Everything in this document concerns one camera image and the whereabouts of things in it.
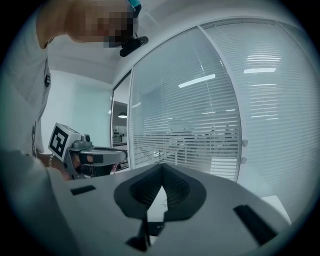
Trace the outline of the person's left hand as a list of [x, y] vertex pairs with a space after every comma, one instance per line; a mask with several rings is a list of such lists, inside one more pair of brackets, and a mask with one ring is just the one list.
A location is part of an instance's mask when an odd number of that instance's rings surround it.
[[76, 152], [71, 152], [70, 159], [71, 159], [72, 169], [78, 175], [79, 170], [81, 169], [81, 166], [82, 166], [80, 157]]

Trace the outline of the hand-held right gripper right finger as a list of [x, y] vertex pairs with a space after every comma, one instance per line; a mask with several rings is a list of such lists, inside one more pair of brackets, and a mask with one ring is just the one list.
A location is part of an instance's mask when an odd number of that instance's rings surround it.
[[226, 178], [163, 164], [168, 210], [153, 256], [240, 256], [289, 227], [270, 204]]

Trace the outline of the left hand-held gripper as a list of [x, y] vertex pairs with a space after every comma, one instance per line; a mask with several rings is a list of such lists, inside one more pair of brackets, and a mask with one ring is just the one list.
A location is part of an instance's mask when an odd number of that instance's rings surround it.
[[[108, 176], [117, 170], [113, 164], [125, 161], [128, 157], [128, 153], [122, 149], [93, 147], [89, 135], [61, 123], [55, 124], [48, 149], [63, 162], [66, 172], [74, 180]], [[71, 152], [79, 156], [82, 164], [86, 164], [83, 165], [83, 172], [75, 169]]]

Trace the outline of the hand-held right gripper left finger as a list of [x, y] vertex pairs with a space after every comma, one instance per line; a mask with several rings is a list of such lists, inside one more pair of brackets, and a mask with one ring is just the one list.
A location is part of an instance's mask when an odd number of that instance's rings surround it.
[[162, 218], [155, 199], [162, 166], [68, 183], [74, 206], [67, 211], [81, 256], [161, 256], [163, 238], [149, 240], [148, 222]]

